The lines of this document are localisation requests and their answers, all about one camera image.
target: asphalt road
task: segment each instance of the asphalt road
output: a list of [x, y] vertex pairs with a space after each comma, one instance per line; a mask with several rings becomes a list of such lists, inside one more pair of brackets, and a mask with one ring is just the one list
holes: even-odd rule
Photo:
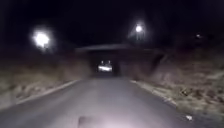
[[0, 128], [77, 127], [193, 128], [193, 123], [161, 98], [121, 78], [80, 81], [0, 112]]

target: road edge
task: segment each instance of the road edge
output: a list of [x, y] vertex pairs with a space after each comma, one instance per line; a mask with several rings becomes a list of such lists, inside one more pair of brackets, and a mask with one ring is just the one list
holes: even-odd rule
[[49, 94], [51, 94], [51, 93], [54, 93], [54, 92], [59, 91], [59, 90], [61, 90], [61, 89], [64, 89], [64, 88], [66, 88], [66, 87], [68, 87], [68, 86], [70, 86], [70, 85], [72, 85], [72, 84], [75, 84], [75, 83], [78, 82], [78, 81], [80, 81], [80, 80], [73, 80], [73, 81], [64, 83], [64, 84], [62, 84], [62, 85], [59, 85], [59, 86], [56, 87], [56, 88], [49, 89], [49, 90], [47, 90], [47, 91], [45, 91], [45, 92], [43, 92], [43, 93], [40, 93], [40, 94], [37, 94], [37, 95], [30, 96], [30, 97], [28, 97], [28, 98], [26, 98], [26, 99], [23, 99], [23, 100], [19, 100], [17, 103], [15, 103], [15, 105], [22, 104], [22, 103], [25, 103], [25, 102], [27, 102], [27, 101], [32, 101], [32, 100], [38, 99], [38, 98], [40, 98], [40, 97], [49, 95]]

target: roadside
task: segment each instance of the roadside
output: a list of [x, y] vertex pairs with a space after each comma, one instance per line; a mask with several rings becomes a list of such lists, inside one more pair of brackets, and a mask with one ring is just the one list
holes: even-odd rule
[[175, 106], [180, 111], [183, 111], [194, 120], [198, 127], [205, 128], [223, 128], [224, 126], [224, 111], [223, 106], [217, 101], [208, 101], [208, 97], [198, 98], [198, 92], [186, 88], [171, 88], [157, 86], [155, 83], [149, 84], [140, 81], [131, 81], [139, 87], [157, 95]]
[[0, 69], [0, 110], [62, 89], [91, 72], [86, 60], [74, 58], [5, 61]]

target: bright light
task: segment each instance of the bright light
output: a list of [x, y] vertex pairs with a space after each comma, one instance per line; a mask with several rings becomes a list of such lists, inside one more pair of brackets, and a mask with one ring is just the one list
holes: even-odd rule
[[136, 28], [135, 28], [135, 31], [138, 32], [138, 33], [142, 32], [142, 30], [143, 30], [143, 28], [142, 28], [141, 25], [137, 25]]
[[37, 47], [46, 48], [50, 43], [49, 35], [44, 31], [36, 31], [33, 35], [33, 40]]
[[110, 72], [110, 71], [112, 71], [112, 67], [111, 66], [101, 66], [101, 65], [99, 65], [98, 70]]

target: street light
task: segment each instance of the street light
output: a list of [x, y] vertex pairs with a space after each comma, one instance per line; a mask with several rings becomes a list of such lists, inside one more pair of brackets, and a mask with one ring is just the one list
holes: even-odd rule
[[32, 39], [35, 45], [42, 49], [48, 48], [51, 41], [49, 34], [43, 30], [34, 31]]
[[142, 32], [142, 31], [143, 31], [142, 26], [138, 24], [138, 25], [136, 26], [136, 28], [135, 28], [135, 31], [136, 31], [137, 33]]

